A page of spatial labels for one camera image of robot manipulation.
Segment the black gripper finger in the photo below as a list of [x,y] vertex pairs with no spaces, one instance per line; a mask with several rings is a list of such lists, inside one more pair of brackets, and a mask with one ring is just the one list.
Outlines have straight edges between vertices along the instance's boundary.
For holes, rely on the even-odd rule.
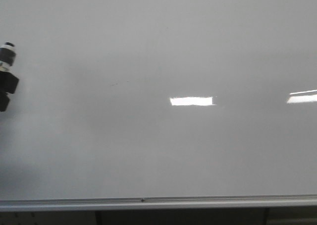
[[14,94],[19,83],[19,78],[10,72],[0,72],[0,89],[5,93]]
[[10,102],[10,99],[9,99],[7,93],[6,92],[1,92],[0,93],[0,111],[1,112],[5,112],[6,111],[9,102]]

